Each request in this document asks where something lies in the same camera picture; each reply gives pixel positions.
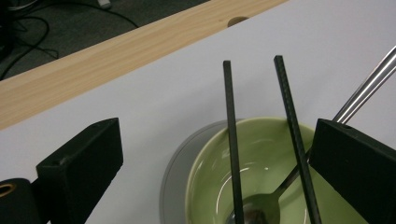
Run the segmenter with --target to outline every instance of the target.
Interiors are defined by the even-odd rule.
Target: metal spoon
[[[396,71],[396,46],[384,57],[349,100],[334,117],[334,121],[347,123],[362,105],[381,87]],[[245,224],[278,224],[280,223],[279,197],[299,175],[294,167],[279,187],[270,194],[254,194],[243,200]],[[226,224],[234,224],[233,211],[227,217]]]

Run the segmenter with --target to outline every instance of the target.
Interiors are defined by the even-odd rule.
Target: chopstick
[[[236,136],[235,108],[233,104],[233,78],[231,62],[223,62],[225,98],[227,105],[228,138],[230,144],[231,177],[233,183],[233,210],[235,224],[244,224],[244,208],[242,202],[241,176],[239,174],[238,141]]]
[[[283,57],[280,55],[276,55],[274,58],[274,62],[276,65],[276,72],[282,92],[283,103],[285,105],[288,118],[291,140],[293,142],[294,153],[297,159],[297,166],[299,168],[301,180],[303,183],[304,196],[309,217],[311,219],[311,223],[320,224],[321,219],[318,210],[317,199],[315,197],[311,175],[309,174],[308,162],[306,160],[306,155],[304,151],[303,138],[301,137],[300,127],[298,125],[297,115],[291,97],[291,91],[288,77],[286,74],[285,64],[283,63]]]

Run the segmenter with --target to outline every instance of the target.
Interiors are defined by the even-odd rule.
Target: white surface
[[[177,147],[226,119],[231,60],[238,118],[285,116],[273,58],[284,56],[299,121],[332,119],[396,44],[396,1],[290,1],[0,132],[0,179],[35,166],[88,125],[120,118],[124,165],[87,223],[160,223]],[[348,123],[396,148],[391,77]]]

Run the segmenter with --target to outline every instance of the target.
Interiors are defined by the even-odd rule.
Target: wood grain
[[[0,130],[286,0],[212,0],[0,82]]]

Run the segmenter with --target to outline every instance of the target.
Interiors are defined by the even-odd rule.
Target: green bowl
[[[271,193],[296,165],[285,119],[253,118],[237,122],[242,195]],[[314,131],[300,125],[304,148]],[[323,223],[367,223],[314,169],[311,177]],[[279,199],[280,223],[310,223],[301,180],[298,178]],[[223,224],[233,211],[228,132],[215,134],[191,168],[185,212],[189,224]]]

